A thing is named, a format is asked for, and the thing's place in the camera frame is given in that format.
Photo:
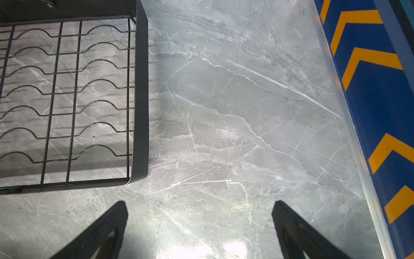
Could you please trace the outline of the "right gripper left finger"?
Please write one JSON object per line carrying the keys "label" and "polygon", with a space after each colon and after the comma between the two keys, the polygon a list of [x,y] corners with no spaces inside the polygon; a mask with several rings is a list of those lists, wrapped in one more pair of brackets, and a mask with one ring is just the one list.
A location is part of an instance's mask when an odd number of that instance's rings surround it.
{"label": "right gripper left finger", "polygon": [[53,258],[117,259],[124,240],[127,220],[126,203],[116,202]]}

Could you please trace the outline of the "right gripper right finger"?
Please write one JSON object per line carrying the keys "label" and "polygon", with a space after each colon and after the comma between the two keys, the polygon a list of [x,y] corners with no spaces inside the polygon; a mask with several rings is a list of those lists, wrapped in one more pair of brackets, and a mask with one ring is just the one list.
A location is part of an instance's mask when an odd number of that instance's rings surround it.
{"label": "right gripper right finger", "polygon": [[283,201],[276,201],[272,219],[285,259],[348,259]]}

